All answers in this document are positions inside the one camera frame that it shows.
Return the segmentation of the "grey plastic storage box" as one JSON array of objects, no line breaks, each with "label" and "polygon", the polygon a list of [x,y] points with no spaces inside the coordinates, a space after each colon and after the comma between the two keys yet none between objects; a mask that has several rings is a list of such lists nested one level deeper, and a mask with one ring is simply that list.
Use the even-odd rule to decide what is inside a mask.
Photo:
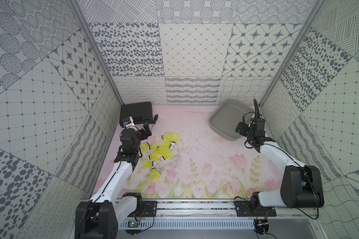
[{"label": "grey plastic storage box", "polygon": [[237,100],[228,99],[209,118],[209,126],[225,139],[236,141],[241,138],[235,130],[237,125],[243,122],[242,117],[245,115],[244,122],[248,124],[253,114],[253,108]]}]

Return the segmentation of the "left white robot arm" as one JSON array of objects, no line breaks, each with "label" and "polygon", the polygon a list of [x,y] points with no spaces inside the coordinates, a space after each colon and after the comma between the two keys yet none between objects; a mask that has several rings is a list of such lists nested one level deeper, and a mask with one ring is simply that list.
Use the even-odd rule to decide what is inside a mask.
[{"label": "left white robot arm", "polygon": [[142,129],[138,129],[132,119],[124,119],[123,124],[121,145],[110,175],[88,201],[80,202],[76,208],[76,239],[114,239],[119,226],[129,215],[138,216],[143,211],[140,193],[125,193],[120,201],[117,198],[143,157],[141,142],[152,133],[147,122]]}]

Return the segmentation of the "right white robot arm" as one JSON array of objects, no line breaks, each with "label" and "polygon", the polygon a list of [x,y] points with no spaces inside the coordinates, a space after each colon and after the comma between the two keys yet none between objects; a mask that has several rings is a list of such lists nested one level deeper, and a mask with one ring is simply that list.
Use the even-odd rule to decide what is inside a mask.
[{"label": "right white robot arm", "polygon": [[308,217],[317,220],[319,209],[325,203],[320,170],[297,160],[274,139],[265,135],[265,119],[260,113],[257,100],[254,99],[253,102],[253,115],[251,118],[244,115],[235,131],[246,137],[246,148],[255,149],[283,171],[283,178],[279,190],[254,192],[250,198],[250,210],[260,214],[265,209],[274,207],[295,208],[299,211],[303,208],[315,208],[317,215]]}]

